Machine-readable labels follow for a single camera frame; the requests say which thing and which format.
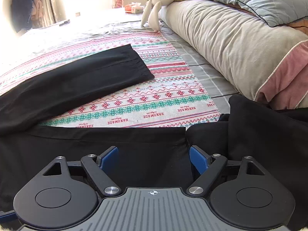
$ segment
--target blue gripper pad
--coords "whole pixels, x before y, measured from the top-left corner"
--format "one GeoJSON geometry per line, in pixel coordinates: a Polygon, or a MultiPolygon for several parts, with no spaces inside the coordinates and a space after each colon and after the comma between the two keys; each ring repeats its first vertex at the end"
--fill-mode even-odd
{"type": "Polygon", "coordinates": [[[4,213],[3,211],[0,211],[0,223],[13,221],[15,219],[17,219],[17,216],[14,210],[10,212],[6,212],[6,213],[4,213]]]}
{"type": "Polygon", "coordinates": [[[105,173],[108,173],[118,160],[119,150],[115,147],[101,160],[100,168],[105,173]]]}
{"type": "Polygon", "coordinates": [[[190,162],[196,167],[197,171],[200,174],[203,174],[204,171],[208,169],[207,159],[200,154],[194,147],[190,147],[189,150],[190,162]]]}

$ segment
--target tissue box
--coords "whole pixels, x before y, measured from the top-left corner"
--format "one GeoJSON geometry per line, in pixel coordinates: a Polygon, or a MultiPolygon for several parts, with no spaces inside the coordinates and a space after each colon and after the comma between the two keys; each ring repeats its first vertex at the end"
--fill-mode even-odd
{"type": "Polygon", "coordinates": [[[140,6],[141,3],[131,3],[128,5],[125,5],[125,12],[126,13],[142,13],[143,7],[140,6]]]}

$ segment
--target patterned blanket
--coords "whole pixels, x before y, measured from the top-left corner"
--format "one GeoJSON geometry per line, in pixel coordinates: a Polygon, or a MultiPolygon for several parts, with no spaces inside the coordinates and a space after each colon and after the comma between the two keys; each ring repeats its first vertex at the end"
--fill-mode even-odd
{"type": "Polygon", "coordinates": [[[159,32],[95,38],[40,55],[0,77],[0,94],[23,80],[76,59],[131,44],[155,75],[43,122],[65,127],[189,127],[214,122],[219,111],[173,45],[159,32]]]}

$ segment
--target black pants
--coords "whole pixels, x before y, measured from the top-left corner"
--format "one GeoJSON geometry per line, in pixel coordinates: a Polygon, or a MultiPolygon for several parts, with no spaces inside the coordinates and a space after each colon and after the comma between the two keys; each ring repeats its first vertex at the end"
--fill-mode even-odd
{"type": "Polygon", "coordinates": [[[57,156],[68,161],[112,145],[120,162],[111,178],[124,190],[187,187],[192,175],[185,128],[63,128],[36,125],[117,90],[152,79],[130,45],[106,50],[32,77],[0,96],[0,211],[57,156]]]}
{"type": "Polygon", "coordinates": [[[288,227],[308,225],[308,108],[273,111],[239,95],[229,99],[230,115],[196,124],[186,133],[190,145],[229,160],[253,156],[295,198],[288,227]]]}
{"type": "MultiPolygon", "coordinates": [[[[130,46],[104,51],[16,86],[0,97],[0,210],[56,156],[79,160],[118,146],[120,162],[110,177],[122,189],[182,187],[193,181],[184,128],[61,128],[42,120],[151,79],[130,46]]],[[[296,200],[289,227],[308,216],[308,109],[275,112],[241,96],[219,122],[190,127],[187,140],[231,160],[256,158],[296,200]]]]}

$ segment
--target metal screw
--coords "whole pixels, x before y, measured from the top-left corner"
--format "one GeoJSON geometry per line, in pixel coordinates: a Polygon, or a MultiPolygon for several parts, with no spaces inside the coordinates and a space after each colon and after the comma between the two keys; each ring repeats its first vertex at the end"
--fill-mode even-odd
{"type": "Polygon", "coordinates": [[[203,192],[203,188],[201,187],[190,187],[188,190],[191,194],[198,195],[203,192]]]}
{"type": "Polygon", "coordinates": [[[106,194],[114,195],[114,194],[118,193],[120,191],[120,189],[118,187],[111,186],[111,187],[105,188],[104,191],[105,191],[106,194]]]}

